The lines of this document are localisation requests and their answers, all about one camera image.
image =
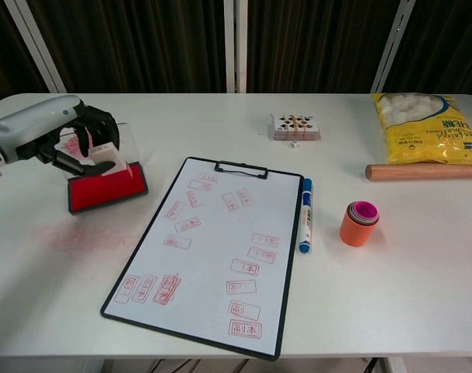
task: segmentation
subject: orange cup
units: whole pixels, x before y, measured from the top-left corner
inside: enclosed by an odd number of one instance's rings
[[[372,225],[360,225],[350,218],[347,208],[344,213],[343,222],[339,228],[339,236],[343,242],[349,246],[363,246],[369,239],[378,222],[379,220]]]

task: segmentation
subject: white table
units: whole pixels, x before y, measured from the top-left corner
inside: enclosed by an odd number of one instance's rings
[[[52,96],[4,99],[0,117]],[[386,151],[370,95],[79,96],[131,125],[150,192],[74,217],[59,171],[37,160],[2,169],[0,357],[236,356],[99,313],[191,155],[315,181],[313,251],[295,256],[283,357],[472,356],[472,180],[365,180],[365,165]],[[456,97],[472,126],[472,96]],[[282,112],[315,115],[322,139],[294,149],[271,140],[268,114]],[[353,249],[337,230],[360,199],[382,216],[369,244]],[[56,247],[54,230],[77,239]]]

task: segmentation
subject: robotic arm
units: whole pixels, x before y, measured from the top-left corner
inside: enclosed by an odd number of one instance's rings
[[[111,114],[85,105],[77,96],[59,96],[0,119],[0,168],[32,157],[77,176],[101,175],[114,167],[114,162],[82,165],[56,150],[63,128],[73,128],[84,157],[89,155],[89,135],[93,146],[113,142],[119,149],[120,135]]]

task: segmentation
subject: dark curtain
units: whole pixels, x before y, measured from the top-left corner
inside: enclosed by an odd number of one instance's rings
[[[472,94],[472,0],[415,2],[383,91]]]
[[[47,87],[0,0],[0,99],[24,92],[47,92]]]
[[[250,0],[247,92],[370,92],[398,0]]]
[[[223,0],[29,0],[69,92],[226,92]]]

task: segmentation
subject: blue marker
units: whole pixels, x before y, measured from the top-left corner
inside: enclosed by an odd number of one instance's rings
[[[312,197],[313,185],[311,179],[303,181],[303,201],[301,206],[301,236],[299,251],[308,253],[312,247]]]

